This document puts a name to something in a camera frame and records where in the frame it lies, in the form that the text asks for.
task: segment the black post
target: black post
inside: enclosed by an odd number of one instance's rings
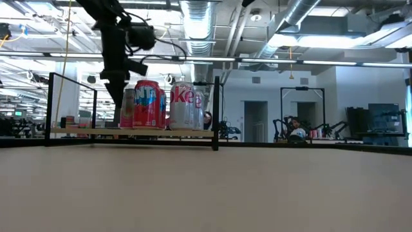
[[[93,94],[93,115],[91,118],[91,129],[96,129],[96,114],[97,114],[97,90]]]
[[[54,84],[54,73],[49,73],[49,87],[47,94],[47,110],[46,110],[46,134],[44,139],[46,140],[45,145],[50,145],[50,133],[52,130],[52,108],[53,108],[53,84]]]
[[[324,89],[322,89],[322,103],[323,103],[323,124],[326,124],[326,109],[324,103]]]
[[[281,117],[280,119],[283,121],[283,88],[281,88]]]
[[[223,100],[224,100],[224,96],[223,94],[225,94],[225,87],[223,87],[223,85],[221,86],[221,120],[223,121]]]
[[[220,89],[220,78],[219,76],[214,77],[213,86],[213,118],[212,118],[212,149],[214,151],[219,150],[219,89]]]

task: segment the cable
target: cable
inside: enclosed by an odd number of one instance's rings
[[[129,13],[129,12],[127,12],[127,11],[124,11],[124,13],[125,13],[126,15],[128,15],[129,17],[130,17],[130,15],[135,16],[136,18],[142,20],[142,22],[143,22],[146,26],[149,26],[149,24],[147,23],[147,21],[146,21],[144,18],[142,18],[142,17],[140,17],[140,16],[138,16],[138,15]],[[186,58],[187,58],[187,53],[186,53],[186,51],[185,51],[181,46],[179,46],[179,45],[177,45],[177,44],[174,44],[174,43],[171,43],[171,42],[167,42],[167,41],[162,40],[162,38],[164,37],[164,35],[165,35],[166,33],[167,33],[167,30],[166,30],[166,32],[163,34],[163,36],[162,36],[160,39],[159,39],[159,38],[155,38],[155,39],[156,39],[157,41],[161,42],[161,43],[170,44],[170,45],[172,45],[172,46],[175,46],[175,47],[179,48],[179,49],[183,52],[183,54],[184,54],[184,56],[185,56],[185,60],[186,60]],[[140,60],[140,63],[142,64],[143,61],[144,61],[146,58],[148,58],[148,57],[158,57],[158,58],[161,58],[161,59],[164,59],[164,60],[172,61],[172,59],[168,59],[168,58],[162,57],[161,55],[158,55],[158,56],[155,56],[155,55],[146,55],[145,57],[143,57],[142,60]]]
[[[64,73],[66,72],[67,54],[69,52],[71,1],[72,0],[69,1],[69,16],[68,16],[67,31],[66,31],[66,55],[64,56],[62,76],[64,76]],[[60,83],[59,98],[57,100],[56,118],[55,118],[56,125],[55,125],[55,127],[57,127],[57,119],[58,119],[58,116],[59,116],[60,99],[61,99],[61,96],[62,96],[63,82],[64,82],[64,79],[62,78],[62,81]]]
[[[8,38],[8,35],[6,35],[5,38],[1,41],[0,48],[3,46],[7,38]]]
[[[145,20],[144,18],[140,17],[139,15],[135,15],[135,14],[129,13],[129,12],[127,12],[127,11],[123,11],[123,13],[125,13],[125,14],[126,14],[127,16],[129,16],[129,17],[130,17],[130,15],[135,16],[136,18],[142,20],[143,23],[144,23],[146,26],[149,26],[149,24],[146,22],[146,20]]]
[[[186,58],[187,58],[187,53],[186,53],[186,51],[185,51],[181,46],[179,46],[179,45],[177,45],[177,44],[175,44],[175,43],[171,43],[171,42],[167,42],[167,41],[158,39],[158,38],[156,38],[156,40],[159,41],[159,42],[161,42],[161,43],[170,44],[170,45],[172,45],[172,46],[175,46],[175,47],[179,48],[179,49],[183,52],[183,55],[185,56],[185,60],[186,60]]]

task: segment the diet coke can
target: diet coke can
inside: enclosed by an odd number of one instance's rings
[[[196,102],[194,105],[194,129],[203,130],[203,99],[204,95],[201,91],[195,91]]]
[[[193,84],[175,82],[170,92],[170,129],[193,130],[195,104]]]

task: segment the door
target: door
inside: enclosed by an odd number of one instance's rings
[[[268,142],[268,102],[245,101],[245,142]]]

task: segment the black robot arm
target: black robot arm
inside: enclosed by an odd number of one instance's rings
[[[127,13],[117,0],[77,0],[77,2],[96,20],[94,29],[99,29],[102,33],[104,70],[100,73],[100,78],[109,80],[109,83],[105,84],[106,88],[116,108],[120,108],[126,81],[130,80],[129,71],[143,76],[147,72],[147,66],[142,62],[138,63],[127,58],[126,47],[132,54],[131,46],[143,50],[151,49],[156,39],[153,27],[145,21],[132,23],[131,14]]]

